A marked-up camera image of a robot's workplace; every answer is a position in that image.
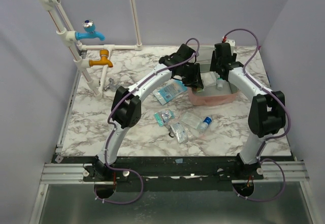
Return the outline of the metal scissors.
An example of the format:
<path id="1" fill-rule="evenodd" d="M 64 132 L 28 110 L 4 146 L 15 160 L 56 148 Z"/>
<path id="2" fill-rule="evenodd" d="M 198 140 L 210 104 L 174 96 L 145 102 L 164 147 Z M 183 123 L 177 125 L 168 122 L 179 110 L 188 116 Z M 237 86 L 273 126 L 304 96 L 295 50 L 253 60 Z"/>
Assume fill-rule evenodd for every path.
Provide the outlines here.
<path id="1" fill-rule="evenodd" d="M 168 135 L 169 135 L 171 138 L 174 138 L 174 137 L 175 137 L 173 131 L 169 131 Z"/>

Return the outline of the alcohol pad packets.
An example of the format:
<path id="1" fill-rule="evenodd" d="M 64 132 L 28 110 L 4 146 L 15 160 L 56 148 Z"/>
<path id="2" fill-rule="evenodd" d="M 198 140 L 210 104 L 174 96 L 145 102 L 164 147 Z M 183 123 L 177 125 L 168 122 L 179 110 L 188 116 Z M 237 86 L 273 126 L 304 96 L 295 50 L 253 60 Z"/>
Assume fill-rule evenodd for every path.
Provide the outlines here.
<path id="1" fill-rule="evenodd" d="M 179 143 L 186 143 L 193 137 L 190 128 L 180 122 L 171 124 L 171 130 Z"/>

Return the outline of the blue wipes packet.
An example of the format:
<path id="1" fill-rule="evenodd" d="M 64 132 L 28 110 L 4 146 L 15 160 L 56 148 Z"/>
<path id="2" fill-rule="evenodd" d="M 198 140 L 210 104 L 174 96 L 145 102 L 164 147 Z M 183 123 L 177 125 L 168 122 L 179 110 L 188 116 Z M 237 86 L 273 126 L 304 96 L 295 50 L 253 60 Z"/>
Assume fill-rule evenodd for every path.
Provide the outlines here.
<path id="1" fill-rule="evenodd" d="M 186 91 L 187 87 L 181 81 L 172 80 L 166 86 L 154 90 L 153 95 L 161 105 L 165 105 Z"/>

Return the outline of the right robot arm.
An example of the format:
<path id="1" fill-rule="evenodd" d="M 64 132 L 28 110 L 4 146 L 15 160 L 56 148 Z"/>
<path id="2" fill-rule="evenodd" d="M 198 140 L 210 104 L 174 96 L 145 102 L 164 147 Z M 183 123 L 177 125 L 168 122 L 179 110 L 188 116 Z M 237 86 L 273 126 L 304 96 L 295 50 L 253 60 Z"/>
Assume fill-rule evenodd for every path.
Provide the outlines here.
<path id="1" fill-rule="evenodd" d="M 266 140 L 286 124 L 285 96 L 272 91 L 253 78 L 244 65 L 236 61 L 237 54 L 229 43 L 217 43 L 212 53 L 210 71 L 236 86 L 251 102 L 248 126 L 251 131 L 243 149 L 236 156 L 234 175 L 245 179 L 259 167 L 259 157 Z"/>

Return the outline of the white pvc pipe frame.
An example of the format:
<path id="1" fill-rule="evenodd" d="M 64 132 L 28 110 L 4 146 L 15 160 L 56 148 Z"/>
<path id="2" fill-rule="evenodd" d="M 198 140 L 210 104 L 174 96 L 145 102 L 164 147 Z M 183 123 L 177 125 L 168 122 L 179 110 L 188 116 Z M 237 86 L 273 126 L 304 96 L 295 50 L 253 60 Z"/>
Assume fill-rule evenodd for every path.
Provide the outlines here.
<path id="1" fill-rule="evenodd" d="M 87 50 L 109 50 L 110 54 L 113 50 L 135 50 L 140 51 L 143 49 L 143 44 L 141 41 L 139 22 L 137 16 L 136 2 L 135 0 L 130 0 L 131 11 L 133 16 L 133 21 L 135 25 L 136 32 L 136 44 L 135 45 L 84 45 L 81 40 L 77 41 L 75 38 L 75 33 L 68 16 L 66 15 L 62 5 L 61 0 L 38 0 L 44 10 L 49 14 L 52 19 L 54 26 L 56 28 L 56 33 L 60 37 L 63 44 L 69 49 L 73 56 L 74 63 L 77 67 L 78 72 L 80 72 L 86 80 L 88 88 L 94 93 L 96 99 L 100 100 L 103 96 L 103 87 L 105 83 L 105 78 L 107 76 L 108 66 L 89 66 L 89 59 L 82 58 L 80 52 Z"/>

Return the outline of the white gauze packet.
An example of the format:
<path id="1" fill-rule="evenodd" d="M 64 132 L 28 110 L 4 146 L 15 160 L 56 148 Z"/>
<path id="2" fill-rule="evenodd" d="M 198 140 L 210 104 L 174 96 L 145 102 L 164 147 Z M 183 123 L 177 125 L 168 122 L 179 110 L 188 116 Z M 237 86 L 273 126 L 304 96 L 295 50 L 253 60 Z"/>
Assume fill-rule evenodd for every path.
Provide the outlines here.
<path id="1" fill-rule="evenodd" d="M 202 79 L 204 88 L 216 85 L 217 79 L 213 72 L 201 73 L 201 79 Z"/>

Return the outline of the orange faucet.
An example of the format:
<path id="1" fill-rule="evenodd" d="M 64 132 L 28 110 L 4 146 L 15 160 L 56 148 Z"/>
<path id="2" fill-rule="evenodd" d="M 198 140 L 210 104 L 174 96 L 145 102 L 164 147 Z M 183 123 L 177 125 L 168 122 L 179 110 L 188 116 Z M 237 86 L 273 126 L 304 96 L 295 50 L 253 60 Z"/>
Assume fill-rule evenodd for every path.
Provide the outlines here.
<path id="1" fill-rule="evenodd" d="M 102 49 L 100 50 L 100 59 L 99 60 L 89 60 L 89 66 L 108 66 L 109 68 L 113 67 L 112 62 L 109 60 L 109 50 Z"/>

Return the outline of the blue faucet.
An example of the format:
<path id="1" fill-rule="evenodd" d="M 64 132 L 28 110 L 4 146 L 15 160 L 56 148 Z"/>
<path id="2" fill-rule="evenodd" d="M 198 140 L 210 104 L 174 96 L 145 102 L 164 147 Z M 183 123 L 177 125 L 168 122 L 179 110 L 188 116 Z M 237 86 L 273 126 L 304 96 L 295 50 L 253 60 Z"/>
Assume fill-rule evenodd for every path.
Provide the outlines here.
<path id="1" fill-rule="evenodd" d="M 94 24 L 93 20 L 86 19 L 82 23 L 82 26 L 83 26 L 85 32 L 84 33 L 80 33 L 80 32 L 75 33 L 75 38 L 77 41 L 79 41 L 81 39 L 95 39 L 95 38 L 98 38 L 100 41 L 105 40 L 105 36 L 102 33 L 95 30 L 95 24 Z"/>

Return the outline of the pink medicine kit case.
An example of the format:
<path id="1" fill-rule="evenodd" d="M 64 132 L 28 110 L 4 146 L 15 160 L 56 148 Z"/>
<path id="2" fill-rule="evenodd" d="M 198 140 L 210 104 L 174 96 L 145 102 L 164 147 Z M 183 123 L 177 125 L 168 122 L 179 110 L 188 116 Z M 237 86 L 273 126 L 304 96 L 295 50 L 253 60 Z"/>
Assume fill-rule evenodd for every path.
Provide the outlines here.
<path id="1" fill-rule="evenodd" d="M 210 63 L 213 46 L 202 46 L 199 50 L 198 63 L 201 73 L 210 72 Z M 235 100 L 239 93 L 239 89 L 231 83 L 225 81 L 223 90 L 218 90 L 217 85 L 203 88 L 203 92 L 195 92 L 194 88 L 187 90 L 189 101 L 195 106 L 218 106 L 231 103 Z"/>

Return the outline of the pill blister bag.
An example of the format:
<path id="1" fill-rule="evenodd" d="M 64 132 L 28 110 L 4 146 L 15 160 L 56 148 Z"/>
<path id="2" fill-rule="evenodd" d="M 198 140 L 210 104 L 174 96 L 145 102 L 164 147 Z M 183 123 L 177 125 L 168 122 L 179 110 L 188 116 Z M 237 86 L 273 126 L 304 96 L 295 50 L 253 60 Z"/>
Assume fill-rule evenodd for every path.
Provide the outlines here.
<path id="1" fill-rule="evenodd" d="M 171 119 L 174 119 L 174 113 L 170 109 L 161 110 L 154 114 L 154 118 L 159 126 L 165 126 Z"/>

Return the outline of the clear bag teal pads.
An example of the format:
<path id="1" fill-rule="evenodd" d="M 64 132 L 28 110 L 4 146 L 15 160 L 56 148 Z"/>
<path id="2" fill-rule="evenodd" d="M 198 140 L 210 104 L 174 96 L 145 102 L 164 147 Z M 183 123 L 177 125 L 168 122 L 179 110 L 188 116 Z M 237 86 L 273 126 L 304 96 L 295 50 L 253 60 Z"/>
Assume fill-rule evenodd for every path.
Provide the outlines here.
<path id="1" fill-rule="evenodd" d="M 182 116 L 181 121 L 184 124 L 194 128 L 194 129 L 197 129 L 199 127 L 200 123 L 202 122 L 202 119 L 192 113 L 186 112 Z"/>

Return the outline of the chrome faucet valve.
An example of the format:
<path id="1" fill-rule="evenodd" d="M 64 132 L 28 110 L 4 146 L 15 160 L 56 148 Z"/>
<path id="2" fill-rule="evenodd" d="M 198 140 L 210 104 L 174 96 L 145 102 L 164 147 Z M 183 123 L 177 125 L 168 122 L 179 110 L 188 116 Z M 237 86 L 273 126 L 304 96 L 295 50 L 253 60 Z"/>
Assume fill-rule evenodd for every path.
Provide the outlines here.
<path id="1" fill-rule="evenodd" d="M 113 78 L 109 78 L 108 84 L 103 87 L 103 91 L 116 91 L 121 82 L 115 82 Z"/>

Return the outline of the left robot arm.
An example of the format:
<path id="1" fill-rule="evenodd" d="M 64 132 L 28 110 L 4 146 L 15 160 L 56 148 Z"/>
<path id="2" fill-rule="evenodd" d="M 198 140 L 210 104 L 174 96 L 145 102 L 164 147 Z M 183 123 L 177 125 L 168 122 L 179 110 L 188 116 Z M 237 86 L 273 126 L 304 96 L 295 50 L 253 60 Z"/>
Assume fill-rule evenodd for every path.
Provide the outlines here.
<path id="1" fill-rule="evenodd" d="M 184 86 L 203 88 L 200 65 L 196 62 L 200 44 L 195 38 L 181 44 L 171 55 L 161 57 L 154 69 L 135 84 L 116 90 L 108 124 L 112 131 L 101 152 L 96 155 L 93 168 L 102 181 L 109 180 L 117 168 L 112 165 L 117 160 L 120 145 L 130 128 L 135 126 L 142 115 L 142 102 L 158 87 L 178 76 Z"/>

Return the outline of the green capped white bottle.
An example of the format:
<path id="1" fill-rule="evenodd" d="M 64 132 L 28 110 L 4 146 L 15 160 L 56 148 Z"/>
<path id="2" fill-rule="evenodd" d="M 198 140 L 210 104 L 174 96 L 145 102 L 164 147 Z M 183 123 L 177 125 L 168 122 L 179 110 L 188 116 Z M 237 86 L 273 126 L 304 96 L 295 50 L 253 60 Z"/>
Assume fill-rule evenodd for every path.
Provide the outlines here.
<path id="1" fill-rule="evenodd" d="M 218 90 L 223 90 L 225 81 L 222 78 L 217 78 L 216 85 Z"/>

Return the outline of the blue capped small bottle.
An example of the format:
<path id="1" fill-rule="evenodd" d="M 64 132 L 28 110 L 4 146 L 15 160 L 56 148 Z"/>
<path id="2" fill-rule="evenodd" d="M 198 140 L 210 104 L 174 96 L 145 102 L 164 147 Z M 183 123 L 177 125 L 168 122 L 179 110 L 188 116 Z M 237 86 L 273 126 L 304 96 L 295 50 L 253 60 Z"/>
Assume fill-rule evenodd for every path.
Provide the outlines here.
<path id="1" fill-rule="evenodd" d="M 206 129 L 209 127 L 209 125 L 211 124 L 212 122 L 212 118 L 207 116 L 201 123 L 200 125 L 198 126 L 198 131 L 203 133 L 206 131 Z"/>

